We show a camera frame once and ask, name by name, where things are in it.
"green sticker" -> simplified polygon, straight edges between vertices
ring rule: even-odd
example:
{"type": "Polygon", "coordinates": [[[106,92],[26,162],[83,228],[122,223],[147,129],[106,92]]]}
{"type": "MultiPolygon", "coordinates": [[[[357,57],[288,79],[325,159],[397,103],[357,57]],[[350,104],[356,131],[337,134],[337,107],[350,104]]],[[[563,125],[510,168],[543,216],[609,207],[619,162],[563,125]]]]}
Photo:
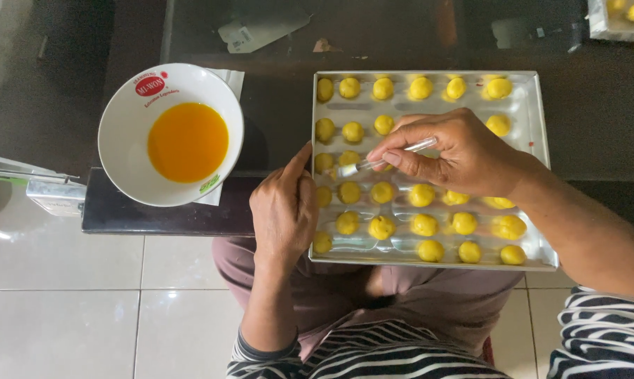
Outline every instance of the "green sticker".
{"type": "Polygon", "coordinates": [[[211,179],[209,179],[207,181],[207,183],[203,184],[200,186],[200,193],[202,194],[203,192],[205,192],[206,190],[209,190],[211,187],[214,186],[214,184],[216,184],[219,181],[219,174],[214,175],[214,177],[212,177],[211,179]]]}

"dark glass table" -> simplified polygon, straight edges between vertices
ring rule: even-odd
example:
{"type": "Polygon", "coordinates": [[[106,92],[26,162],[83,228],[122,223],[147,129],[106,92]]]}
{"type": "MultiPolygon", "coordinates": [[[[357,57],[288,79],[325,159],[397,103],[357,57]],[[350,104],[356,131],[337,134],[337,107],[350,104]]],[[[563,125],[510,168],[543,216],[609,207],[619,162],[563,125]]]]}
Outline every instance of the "dark glass table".
{"type": "MultiPolygon", "coordinates": [[[[588,39],[585,1],[152,0],[143,5],[163,7],[161,63],[245,72],[243,150],[223,184],[219,207],[145,206],[120,194],[103,170],[93,169],[85,232],[253,234],[249,194],[309,140],[312,78],[320,70],[536,70],[553,171],[567,180],[634,181],[634,44],[588,39]],[[285,13],[292,16],[278,21],[285,13]],[[219,35],[222,26],[237,22],[261,36],[301,14],[309,17],[307,25],[252,53],[229,53],[219,35]],[[334,51],[313,51],[323,39],[334,51]]],[[[138,25],[152,30],[146,23],[155,22],[155,14],[139,12],[144,13],[138,25]]],[[[118,15],[123,13],[131,12],[117,9],[117,28],[123,27],[118,15]]],[[[128,27],[122,31],[132,33],[128,27]]],[[[149,40],[153,49],[157,38],[149,40]]],[[[132,59],[131,39],[114,39],[127,44],[125,57],[132,59]]],[[[140,43],[138,54],[155,59],[157,51],[147,53],[147,44],[140,43]]],[[[119,48],[112,47],[109,72],[119,48]]],[[[127,62],[116,65],[127,80],[155,64],[134,72],[127,62]]],[[[119,76],[107,83],[107,96],[122,84],[119,76]]]]}

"another baking tray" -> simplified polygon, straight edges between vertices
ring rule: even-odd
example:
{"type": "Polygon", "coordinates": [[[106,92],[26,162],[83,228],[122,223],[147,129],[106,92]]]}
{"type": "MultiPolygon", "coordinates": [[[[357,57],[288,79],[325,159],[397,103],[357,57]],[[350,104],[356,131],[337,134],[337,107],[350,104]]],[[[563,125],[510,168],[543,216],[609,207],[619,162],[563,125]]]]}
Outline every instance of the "another baking tray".
{"type": "MultiPolygon", "coordinates": [[[[536,72],[318,72],[314,76],[313,115],[312,115],[312,143],[313,157],[319,153],[332,154],[334,161],[345,150],[359,153],[365,159],[366,153],[371,151],[383,138],[373,128],[373,122],[379,115],[389,115],[397,121],[402,115],[410,113],[445,113],[455,108],[471,108],[482,121],[497,113],[506,113],[512,120],[511,132],[503,139],[514,148],[533,154],[547,167],[548,145],[546,127],[541,101],[539,75],[536,72]],[[467,83],[464,95],[448,102],[441,98],[441,93],[449,82],[448,75],[459,75],[467,83]],[[485,100],[481,93],[484,85],[493,76],[504,75],[513,83],[512,93],[503,100],[485,100]],[[430,97],[424,100],[408,98],[408,88],[413,79],[425,76],[433,82],[430,97]],[[381,77],[387,77],[394,82],[394,95],[391,99],[376,100],[372,97],[373,83],[381,77]],[[334,95],[328,102],[317,99],[317,82],[321,78],[328,78],[334,84],[334,95]],[[344,78],[356,78],[361,83],[361,92],[354,99],[344,99],[338,93],[340,81],[344,78]],[[330,118],[336,125],[334,137],[328,144],[315,141],[315,122],[323,117],[330,118]],[[358,144],[345,142],[341,131],[342,126],[349,121],[358,121],[364,127],[365,136],[358,144]]],[[[421,154],[438,155],[437,151],[420,151],[421,154]]],[[[361,188],[361,199],[355,204],[346,205],[338,200],[337,187],[343,180],[333,181],[324,175],[315,175],[314,158],[312,162],[312,176],[318,186],[329,186],[332,191],[332,202],[320,209],[318,230],[331,235],[332,249],[324,254],[318,254],[310,246],[309,257],[314,262],[339,262],[350,264],[400,264],[409,266],[430,266],[444,268],[481,268],[493,270],[515,271],[554,271],[558,267],[557,254],[550,248],[548,242],[541,236],[530,222],[529,218],[518,208],[495,210],[486,206],[482,199],[472,198],[463,205],[447,206],[441,202],[444,189],[434,186],[436,197],[434,201],[423,208],[410,206],[407,192],[413,184],[421,183],[417,178],[409,177],[395,168],[381,173],[361,172],[347,180],[355,181],[361,188]],[[373,184],[387,181],[394,186],[395,197],[385,204],[372,201],[369,191],[373,184]],[[335,220],[345,211],[359,213],[360,226],[352,235],[341,235],[335,228],[335,220]],[[479,228],[472,235],[456,235],[445,232],[445,227],[451,214],[469,211],[476,215],[479,228]],[[441,226],[441,231],[433,237],[421,237],[410,231],[409,220],[416,213],[434,216],[441,226]],[[489,234],[488,222],[494,217],[514,214],[519,216],[528,226],[525,235],[517,241],[503,240],[489,234]],[[385,215],[396,225],[396,233],[389,239],[378,241],[368,232],[369,221],[377,216],[385,215]],[[445,256],[439,263],[422,261],[417,252],[417,244],[425,239],[440,241],[446,249],[445,256]],[[481,246],[482,259],[477,264],[461,263],[458,257],[458,246],[462,241],[475,241],[481,246]],[[527,261],[520,266],[510,266],[502,263],[499,250],[506,245],[515,244],[523,247],[528,256],[527,261]]]]}
{"type": "Polygon", "coordinates": [[[609,16],[607,0],[588,0],[590,37],[599,40],[634,42],[634,22],[624,17],[625,12],[633,4],[634,0],[625,0],[622,10],[609,16]]]}

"white bowl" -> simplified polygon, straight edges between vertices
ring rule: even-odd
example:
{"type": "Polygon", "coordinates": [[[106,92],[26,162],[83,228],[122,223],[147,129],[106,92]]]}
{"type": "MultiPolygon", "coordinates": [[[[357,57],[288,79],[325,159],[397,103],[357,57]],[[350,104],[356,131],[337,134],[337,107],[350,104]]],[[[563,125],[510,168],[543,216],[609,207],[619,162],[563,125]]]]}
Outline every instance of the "white bowl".
{"type": "Polygon", "coordinates": [[[153,206],[193,202],[218,187],[233,170],[244,140],[244,118],[235,94],[211,71],[187,64],[159,65],[128,80],[111,98],[99,123],[99,157],[121,192],[153,206]],[[212,107],[228,127],[228,151],[210,176],[191,184],[170,181],[148,158],[148,132],[167,109],[183,102],[212,107]]]}

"hand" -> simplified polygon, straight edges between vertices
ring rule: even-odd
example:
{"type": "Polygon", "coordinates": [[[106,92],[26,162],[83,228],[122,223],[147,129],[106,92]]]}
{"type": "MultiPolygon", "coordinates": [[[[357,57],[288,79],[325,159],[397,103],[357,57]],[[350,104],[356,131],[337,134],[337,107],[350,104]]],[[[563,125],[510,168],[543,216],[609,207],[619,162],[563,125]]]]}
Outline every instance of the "hand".
{"type": "Polygon", "coordinates": [[[523,178],[545,169],[532,155],[490,132],[468,108],[404,116],[367,158],[384,159],[410,176],[455,192],[497,197],[508,197],[523,178]],[[403,150],[431,136],[441,151],[438,159],[403,150]]]}
{"type": "Polygon", "coordinates": [[[249,199],[257,269],[288,274],[312,243],[319,213],[317,186],[303,169],[311,153],[312,144],[308,143],[286,167],[266,177],[249,199]]]}

